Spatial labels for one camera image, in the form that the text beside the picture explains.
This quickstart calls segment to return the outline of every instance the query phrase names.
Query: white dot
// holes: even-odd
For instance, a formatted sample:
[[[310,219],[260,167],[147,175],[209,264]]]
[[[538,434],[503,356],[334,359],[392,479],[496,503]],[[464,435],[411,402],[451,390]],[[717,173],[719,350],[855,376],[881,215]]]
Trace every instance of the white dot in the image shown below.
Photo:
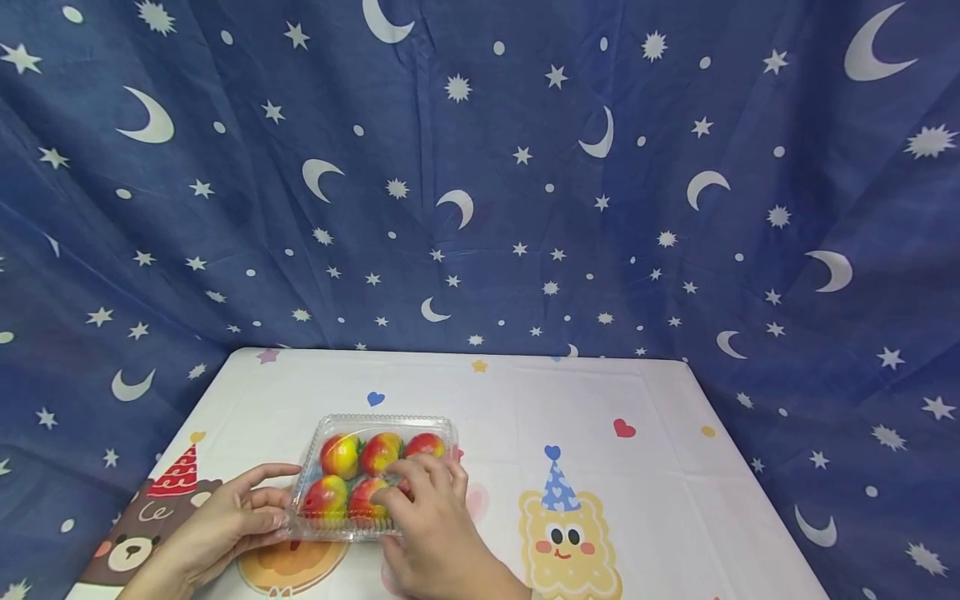
[[[63,16],[66,17],[66,20],[77,25],[84,22],[83,14],[73,7],[63,7]]]

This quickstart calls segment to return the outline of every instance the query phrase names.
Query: cartoon bear face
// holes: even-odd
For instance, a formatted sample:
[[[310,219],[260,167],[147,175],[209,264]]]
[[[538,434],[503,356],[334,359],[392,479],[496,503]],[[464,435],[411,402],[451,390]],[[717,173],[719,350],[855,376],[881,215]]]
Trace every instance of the cartoon bear face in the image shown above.
[[[93,555],[80,581],[97,586],[125,586],[154,550],[206,502],[223,482],[198,481],[196,490],[179,496],[148,495],[144,482],[127,510]]]

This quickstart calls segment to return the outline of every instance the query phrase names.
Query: white crescent moon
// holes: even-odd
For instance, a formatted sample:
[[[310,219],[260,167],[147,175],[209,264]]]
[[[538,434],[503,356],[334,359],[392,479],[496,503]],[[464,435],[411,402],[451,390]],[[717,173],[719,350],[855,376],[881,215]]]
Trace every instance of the white crescent moon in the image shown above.
[[[730,346],[730,338],[734,335],[740,333],[739,331],[721,331],[717,334],[717,346],[724,351],[725,354],[732,356],[733,358],[739,358],[740,360],[747,360],[747,357],[743,354],[737,352]]]
[[[816,529],[804,520],[796,504],[793,505],[793,516],[797,519],[797,524],[800,525],[800,530],[804,532],[806,538],[818,546],[830,548],[837,542],[837,526],[833,522],[833,517],[830,518],[826,528]]]
[[[430,323],[439,323],[440,321],[446,321],[449,319],[450,315],[438,315],[437,313],[433,312],[433,309],[430,308],[430,302],[432,301],[433,297],[431,296],[430,298],[424,300],[423,304],[420,305],[420,313],[423,315],[423,317]]]
[[[50,242],[50,248],[54,249],[54,254],[57,255],[57,258],[60,258],[60,242],[50,237],[46,233],[43,234],[43,237],[47,238],[47,241]]]
[[[603,107],[603,110],[607,113],[607,133],[603,139],[595,144],[585,144],[582,140],[578,140],[584,152],[597,158],[606,158],[610,153],[610,146],[613,145],[613,113],[607,107]]]
[[[147,393],[147,390],[150,389],[150,385],[154,383],[154,373],[156,373],[156,369],[150,371],[147,378],[140,383],[127,385],[123,382],[123,369],[121,369],[113,376],[113,382],[110,384],[110,389],[113,390],[113,397],[121,402],[130,402],[143,396]]]
[[[829,250],[814,250],[806,253],[823,262],[830,269],[830,281],[818,292],[836,292],[842,290],[853,280],[853,265],[846,256]]]
[[[338,169],[333,163],[320,160],[319,158],[308,158],[303,162],[303,168],[301,170],[303,173],[303,182],[310,188],[313,195],[330,204],[323,190],[320,189],[320,176],[324,173],[343,175],[344,172]]]
[[[143,103],[143,106],[147,109],[149,118],[147,120],[147,127],[142,130],[128,132],[118,129],[118,131],[126,137],[146,144],[162,144],[163,142],[170,141],[170,138],[174,136],[174,122],[170,120],[170,115],[167,114],[167,111],[164,110],[156,100],[139,89],[133,89],[125,85],[123,88]]]
[[[363,17],[367,19],[367,27],[380,41],[388,44],[396,44],[403,41],[414,28],[415,21],[411,21],[402,27],[394,25],[387,20],[383,11],[380,10],[378,0],[363,0]]]
[[[716,171],[701,171],[693,176],[690,184],[686,187],[686,201],[693,206],[694,210],[700,210],[700,206],[697,205],[697,198],[708,185],[719,185],[730,191],[730,183],[727,182],[727,178]]]
[[[843,59],[843,68],[847,71],[847,77],[855,82],[873,82],[884,77],[890,77],[895,73],[901,72],[910,66],[917,59],[907,62],[881,62],[874,56],[874,38],[880,31],[880,27],[886,22],[890,15],[906,4],[900,2],[884,11],[878,12],[874,18],[866,22],[860,28],[847,47],[847,55]]]
[[[470,194],[464,190],[455,189],[443,194],[437,201],[437,206],[448,202],[452,202],[460,206],[460,210],[462,210],[464,213],[463,218],[460,220],[460,226],[457,229],[466,227],[467,223],[470,222],[470,219],[473,218],[473,198],[471,198]]]

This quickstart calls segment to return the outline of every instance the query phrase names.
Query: hand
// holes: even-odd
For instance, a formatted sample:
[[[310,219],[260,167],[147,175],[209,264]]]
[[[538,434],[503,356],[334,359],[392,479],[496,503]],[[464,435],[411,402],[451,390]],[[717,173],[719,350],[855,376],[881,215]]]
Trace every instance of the hand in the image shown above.
[[[529,600],[530,589],[480,539],[467,511],[467,472],[452,458],[417,454],[393,463],[414,500],[397,488],[377,491],[403,539],[380,538],[404,593],[420,600]]]
[[[286,522],[290,494],[255,487],[265,479],[299,472],[297,465],[267,464],[226,482],[157,549],[121,598],[150,597],[143,591],[162,587],[164,582],[199,588],[244,552],[283,541],[286,532],[279,529]]]

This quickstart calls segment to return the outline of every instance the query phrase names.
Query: cartoon cookie character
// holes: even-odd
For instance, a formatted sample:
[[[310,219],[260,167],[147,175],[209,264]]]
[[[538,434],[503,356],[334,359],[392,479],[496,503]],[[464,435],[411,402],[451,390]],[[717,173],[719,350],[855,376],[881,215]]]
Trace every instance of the cartoon cookie character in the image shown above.
[[[620,600],[623,583],[603,504],[592,493],[574,493],[557,462],[558,447],[543,451],[552,461],[544,491],[520,496],[527,585],[547,600]]]
[[[205,433],[190,436],[190,447],[154,481],[133,496],[108,537],[93,555],[80,581],[98,586],[125,586],[136,570],[223,483],[197,481],[197,444]]]
[[[323,581],[347,555],[338,541],[288,540],[237,559],[244,582],[268,598],[290,598]]]

